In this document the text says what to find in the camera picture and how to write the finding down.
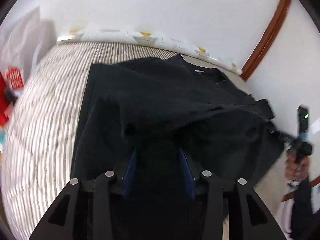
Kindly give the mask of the person's right hand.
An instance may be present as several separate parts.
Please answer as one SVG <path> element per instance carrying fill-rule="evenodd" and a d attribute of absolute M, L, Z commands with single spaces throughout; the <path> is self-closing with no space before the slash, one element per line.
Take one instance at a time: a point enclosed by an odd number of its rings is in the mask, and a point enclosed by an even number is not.
<path fill-rule="evenodd" d="M 295 156 L 290 152 L 286 152 L 285 161 L 285 177 L 287 180 L 303 181 L 309 176 L 309 157 L 304 157 L 300 163 L 296 163 Z"/>

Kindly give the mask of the dark sleeve right forearm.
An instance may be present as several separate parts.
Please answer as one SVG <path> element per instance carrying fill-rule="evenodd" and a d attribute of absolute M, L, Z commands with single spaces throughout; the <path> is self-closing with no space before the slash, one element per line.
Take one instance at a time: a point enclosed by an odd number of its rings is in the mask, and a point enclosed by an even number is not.
<path fill-rule="evenodd" d="M 311 184 L 306 177 L 293 194 L 291 212 L 291 239 L 319 239 L 319 210 L 313 213 Z"/>

